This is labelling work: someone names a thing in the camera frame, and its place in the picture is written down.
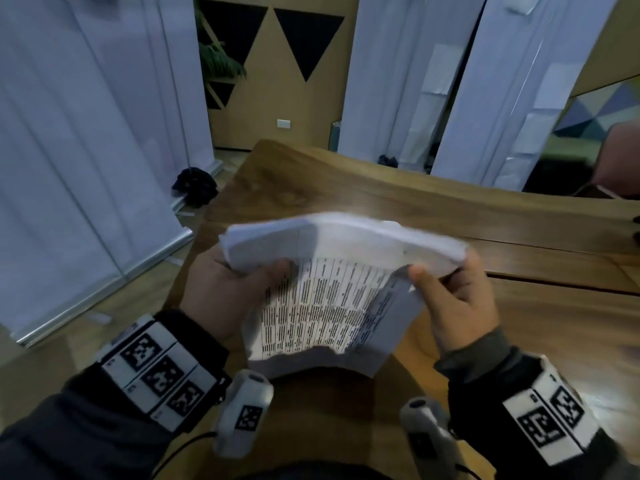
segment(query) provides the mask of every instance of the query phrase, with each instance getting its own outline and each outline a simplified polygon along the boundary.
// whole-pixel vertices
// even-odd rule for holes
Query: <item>wall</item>
[[[235,86],[217,81],[207,88],[214,145],[249,149],[272,138],[327,148],[331,123],[342,116],[358,0],[199,3],[248,74]],[[291,120],[291,129],[277,128],[277,119]]]
[[[640,74],[640,0],[618,0],[572,95],[579,95]]]

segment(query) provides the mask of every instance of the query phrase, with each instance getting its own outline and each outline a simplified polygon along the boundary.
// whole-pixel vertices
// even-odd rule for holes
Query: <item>wood grain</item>
[[[640,213],[636,203],[585,205],[581,199],[482,189],[263,141],[210,204],[165,307],[179,303],[188,266],[228,225],[326,210],[465,237],[480,249],[490,271],[519,280],[637,291],[611,258],[629,263],[639,255],[630,238],[630,217]],[[635,419],[640,365],[634,358],[640,347],[640,296],[492,282],[508,336],[548,355],[606,430],[631,457],[640,457]],[[375,379],[316,370],[276,381],[272,408],[248,459],[190,456],[190,470],[196,462],[198,477],[231,478],[316,459],[365,463],[393,478],[416,478],[397,415],[415,395],[427,393],[446,403],[447,382],[433,370],[438,354],[429,328],[423,313]],[[226,345],[231,350],[227,369],[233,374],[246,359],[239,336]],[[486,460],[468,445],[461,448],[472,468],[482,477],[492,476]]]

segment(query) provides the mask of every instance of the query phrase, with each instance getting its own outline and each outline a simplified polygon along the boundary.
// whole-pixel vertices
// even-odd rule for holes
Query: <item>gray sleeve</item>
[[[452,383],[468,384],[491,372],[501,374],[516,367],[522,352],[512,347],[501,326],[471,345],[444,354],[434,368]],[[618,457],[602,480],[640,480],[640,468],[630,463],[618,447]]]
[[[171,439],[65,390],[0,436],[0,471],[7,480],[145,480]]]

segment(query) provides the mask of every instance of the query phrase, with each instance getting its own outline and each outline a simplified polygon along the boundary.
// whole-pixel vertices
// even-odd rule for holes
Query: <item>sleeve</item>
[[[167,310],[155,319],[201,365],[222,369],[228,351],[183,313]],[[202,402],[207,410],[211,404]],[[192,412],[187,431],[206,410]],[[174,436],[93,364],[5,430],[0,436],[0,471],[7,480],[146,479]]]
[[[498,478],[640,480],[617,444],[546,358],[523,354],[498,327],[445,355],[452,434]]]

